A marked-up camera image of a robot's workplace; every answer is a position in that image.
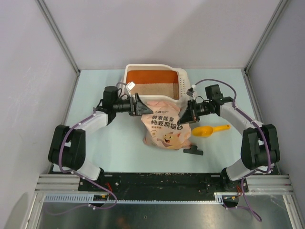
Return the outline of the yellow plastic scoop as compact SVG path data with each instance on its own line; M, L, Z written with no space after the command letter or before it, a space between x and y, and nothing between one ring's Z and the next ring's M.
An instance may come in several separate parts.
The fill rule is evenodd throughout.
M220 126L199 126L192 130L192 135L195 137L210 137L214 132L229 130L230 125Z

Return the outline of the pink cat litter bag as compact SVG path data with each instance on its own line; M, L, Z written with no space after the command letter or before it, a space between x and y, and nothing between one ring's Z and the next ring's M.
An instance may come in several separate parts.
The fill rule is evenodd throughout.
M153 113L141 117L147 128L144 144L171 150L190 148L191 128L189 124L177 124L180 112L178 106L164 101L149 101L147 106Z

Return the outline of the black bag clip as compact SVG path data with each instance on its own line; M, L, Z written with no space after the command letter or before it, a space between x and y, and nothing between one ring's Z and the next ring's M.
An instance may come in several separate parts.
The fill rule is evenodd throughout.
M203 156L203 151L199 150L196 145L191 145L190 148L185 148L183 152L187 154Z

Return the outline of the white orange litter box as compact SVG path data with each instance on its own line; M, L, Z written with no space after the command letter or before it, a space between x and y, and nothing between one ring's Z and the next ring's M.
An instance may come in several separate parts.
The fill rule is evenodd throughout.
M138 93L143 102L167 101L183 108L187 104L187 89L191 87L186 70L165 64L128 64L117 87L129 95L125 86L134 82L132 94Z

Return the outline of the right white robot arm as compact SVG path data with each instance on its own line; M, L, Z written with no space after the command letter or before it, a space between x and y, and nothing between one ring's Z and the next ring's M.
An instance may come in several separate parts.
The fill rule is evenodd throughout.
M217 84L206 87L207 99L198 103L194 99L195 87L193 85L187 91L191 99L179 113L177 124L196 123L201 116L216 114L228 121L242 136L240 159L223 169L220 187L224 191L232 191L237 186L237 180L255 172L269 173L271 165L280 160L276 127L250 117L236 105L235 97L223 96Z

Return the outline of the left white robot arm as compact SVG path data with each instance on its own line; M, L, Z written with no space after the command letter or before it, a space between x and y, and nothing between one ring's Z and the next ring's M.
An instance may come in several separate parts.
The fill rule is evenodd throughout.
M109 125L117 113L127 112L130 116L153 114L136 93L126 99L119 97L119 88L107 86L103 98L93 113L72 127L58 125L55 128L48 161L59 166L63 173L73 173L89 179L89 186L99 191L105 186L103 170L86 158L86 137Z

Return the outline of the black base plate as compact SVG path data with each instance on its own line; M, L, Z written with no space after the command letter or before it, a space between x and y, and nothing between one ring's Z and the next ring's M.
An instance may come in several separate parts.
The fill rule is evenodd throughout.
M78 190L109 188L124 201L206 201L215 193L248 192L246 180L230 181L220 173L102 173L96 185L80 179Z

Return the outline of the aluminium frame rail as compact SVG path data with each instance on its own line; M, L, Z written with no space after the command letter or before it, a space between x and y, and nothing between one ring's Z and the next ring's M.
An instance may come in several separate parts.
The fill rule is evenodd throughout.
M36 193L77 192L80 178L76 175L40 175ZM245 180L248 193L252 195L292 195L294 189L288 175L253 175Z

